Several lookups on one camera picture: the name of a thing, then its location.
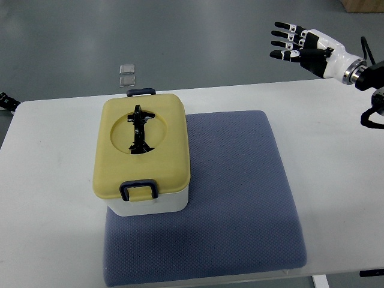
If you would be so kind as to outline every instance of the white plastic container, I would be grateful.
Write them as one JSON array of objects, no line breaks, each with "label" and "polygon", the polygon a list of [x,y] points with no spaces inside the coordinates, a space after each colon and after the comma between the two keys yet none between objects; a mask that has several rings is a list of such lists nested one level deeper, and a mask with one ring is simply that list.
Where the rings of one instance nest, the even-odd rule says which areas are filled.
[{"label": "white plastic container", "polygon": [[187,123],[177,96],[146,95],[105,103],[93,188],[116,214],[180,211],[188,203],[189,181]]}]

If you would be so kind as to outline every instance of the black handle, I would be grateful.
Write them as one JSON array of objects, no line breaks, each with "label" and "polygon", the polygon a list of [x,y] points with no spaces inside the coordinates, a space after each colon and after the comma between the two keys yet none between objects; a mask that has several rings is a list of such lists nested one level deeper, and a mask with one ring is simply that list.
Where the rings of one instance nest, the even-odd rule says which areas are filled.
[{"label": "black handle", "polygon": [[130,200],[128,188],[144,187],[144,186],[150,186],[150,188],[152,190],[152,198],[153,199],[156,199],[158,197],[158,190],[157,190],[156,181],[154,181],[153,179],[146,179],[146,180],[136,180],[136,181],[123,182],[120,185],[120,193],[121,193],[122,199],[124,201]]},{"label": "black handle", "polygon": [[155,95],[156,90],[153,88],[143,88],[143,89],[131,89],[127,91],[128,97],[132,97],[135,95],[145,95],[145,94]]}]

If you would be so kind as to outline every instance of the blue cushion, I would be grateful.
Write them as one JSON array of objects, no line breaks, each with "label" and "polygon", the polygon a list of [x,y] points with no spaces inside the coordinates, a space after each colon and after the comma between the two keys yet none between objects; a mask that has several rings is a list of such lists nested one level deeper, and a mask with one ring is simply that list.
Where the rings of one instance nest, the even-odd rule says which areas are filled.
[{"label": "blue cushion", "polygon": [[266,115],[187,115],[189,202],[180,212],[119,217],[108,208],[111,286],[293,269],[307,254]]}]

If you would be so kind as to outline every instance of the gray floor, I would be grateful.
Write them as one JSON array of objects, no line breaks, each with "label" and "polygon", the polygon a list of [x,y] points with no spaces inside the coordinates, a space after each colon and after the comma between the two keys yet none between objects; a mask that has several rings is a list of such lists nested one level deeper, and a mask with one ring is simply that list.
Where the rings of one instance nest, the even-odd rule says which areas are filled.
[{"label": "gray floor", "polygon": [[[384,58],[384,14],[347,14],[339,0],[0,0],[0,90],[20,101],[120,94],[119,66],[130,63],[135,88],[158,91],[315,79],[269,57],[275,21],[320,30],[356,55],[364,35],[376,61]],[[10,122],[0,111],[0,144]],[[358,273],[328,279],[332,288],[384,286],[384,278]],[[313,284],[293,278],[220,287]]]}]

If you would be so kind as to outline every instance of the robotic hand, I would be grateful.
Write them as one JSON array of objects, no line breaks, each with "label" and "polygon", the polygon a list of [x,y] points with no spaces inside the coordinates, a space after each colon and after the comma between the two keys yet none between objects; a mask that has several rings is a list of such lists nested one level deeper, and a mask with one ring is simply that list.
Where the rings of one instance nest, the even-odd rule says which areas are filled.
[{"label": "robotic hand", "polygon": [[[361,124],[370,128],[384,129],[368,117],[377,112],[384,115],[384,61],[375,63],[368,43],[361,37],[364,58],[349,54],[345,47],[330,36],[315,29],[275,22],[275,26],[288,32],[272,31],[272,35],[288,39],[289,42],[272,41],[271,44],[285,50],[274,50],[269,55],[285,61],[299,62],[300,66],[321,78],[335,78],[343,84],[355,84],[361,91],[378,89],[372,96],[372,108],[363,113]],[[367,67],[367,51],[372,66]]]},{"label": "robotic hand", "polygon": [[367,63],[361,57],[346,52],[345,47],[328,35],[315,29],[308,30],[293,24],[276,22],[278,28],[289,33],[272,31],[272,35],[292,42],[272,41],[272,45],[287,50],[274,50],[270,56],[300,65],[321,78],[335,78],[344,84],[352,84],[353,72]]}]

